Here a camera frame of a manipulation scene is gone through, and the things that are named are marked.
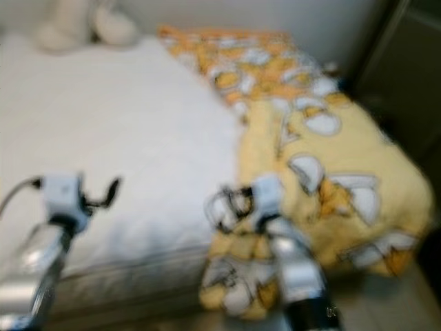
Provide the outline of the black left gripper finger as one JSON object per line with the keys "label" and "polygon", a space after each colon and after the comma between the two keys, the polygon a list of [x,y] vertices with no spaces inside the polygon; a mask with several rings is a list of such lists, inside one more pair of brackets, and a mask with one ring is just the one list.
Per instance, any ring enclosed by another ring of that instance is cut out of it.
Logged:
{"label": "black left gripper finger", "polygon": [[114,201],[116,201],[117,192],[119,192],[119,188],[122,185],[122,179],[120,177],[115,177],[110,185],[107,187],[106,195],[101,201],[102,208],[110,208],[113,205]]}

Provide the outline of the yellow cartoon print blanket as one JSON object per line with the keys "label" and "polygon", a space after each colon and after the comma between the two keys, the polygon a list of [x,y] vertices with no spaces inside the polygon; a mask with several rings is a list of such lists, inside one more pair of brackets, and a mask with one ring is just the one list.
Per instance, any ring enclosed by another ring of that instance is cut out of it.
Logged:
{"label": "yellow cartoon print blanket", "polygon": [[280,302],[269,237],[248,224],[255,203],[218,205],[268,174],[280,183],[280,216],[305,235],[322,271],[407,270],[435,219],[431,184],[315,57],[287,32],[161,25],[157,34],[243,125],[234,184],[212,198],[205,309],[258,321]]}

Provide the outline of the white quilted mattress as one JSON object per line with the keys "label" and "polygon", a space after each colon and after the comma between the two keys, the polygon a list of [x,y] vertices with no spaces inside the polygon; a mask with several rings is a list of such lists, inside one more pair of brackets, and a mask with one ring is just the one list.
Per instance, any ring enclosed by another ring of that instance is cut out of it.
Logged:
{"label": "white quilted mattress", "polygon": [[81,172],[91,197],[122,179],[70,250],[46,331],[113,331],[198,309],[214,228],[204,207],[236,177],[240,122],[161,42],[44,53],[0,45],[2,192]]}

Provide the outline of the beige plush toy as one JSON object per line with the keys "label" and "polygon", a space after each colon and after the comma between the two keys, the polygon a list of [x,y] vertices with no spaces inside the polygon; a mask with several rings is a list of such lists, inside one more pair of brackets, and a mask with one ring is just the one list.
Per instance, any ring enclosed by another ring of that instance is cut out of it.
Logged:
{"label": "beige plush toy", "polygon": [[34,41],[44,51],[64,53],[94,40],[117,48],[132,47],[142,35],[121,0],[51,0]]}

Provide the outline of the grey sliding wardrobe doors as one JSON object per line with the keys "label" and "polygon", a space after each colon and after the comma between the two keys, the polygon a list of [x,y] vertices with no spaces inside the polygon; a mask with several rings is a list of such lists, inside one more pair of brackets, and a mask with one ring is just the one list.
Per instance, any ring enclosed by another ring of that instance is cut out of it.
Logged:
{"label": "grey sliding wardrobe doors", "polygon": [[388,0],[352,92],[372,113],[441,110],[441,0]]}

